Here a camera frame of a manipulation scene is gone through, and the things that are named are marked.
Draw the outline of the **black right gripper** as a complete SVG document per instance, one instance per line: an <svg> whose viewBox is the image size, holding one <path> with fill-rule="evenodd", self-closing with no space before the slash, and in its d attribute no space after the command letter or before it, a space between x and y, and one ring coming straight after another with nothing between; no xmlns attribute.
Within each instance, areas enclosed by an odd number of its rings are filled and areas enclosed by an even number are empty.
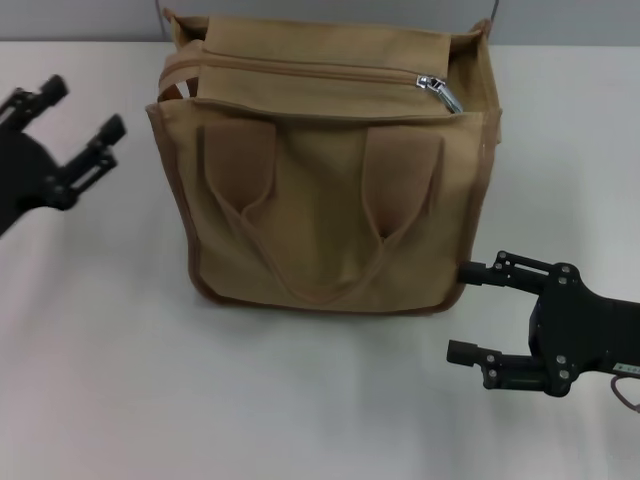
<svg viewBox="0 0 640 480"><path fill-rule="evenodd" d="M529 355L449 341L447 361L478 365L485 389L563 397L585 372L639 376L639 305L595 294L577 267L499 251L491 265L461 263L458 282L539 295L529 321Z"/></svg>

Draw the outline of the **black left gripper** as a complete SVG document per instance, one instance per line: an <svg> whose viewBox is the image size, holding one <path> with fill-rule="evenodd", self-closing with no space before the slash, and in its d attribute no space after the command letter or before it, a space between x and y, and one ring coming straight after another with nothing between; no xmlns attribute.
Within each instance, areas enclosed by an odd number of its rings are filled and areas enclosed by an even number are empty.
<svg viewBox="0 0 640 480"><path fill-rule="evenodd" d="M1 103L1 235L31 210L69 210L117 166L112 147L126 135L118 114L63 166L38 141L21 133L67 94L64 79L53 75L38 92L16 88Z"/></svg>

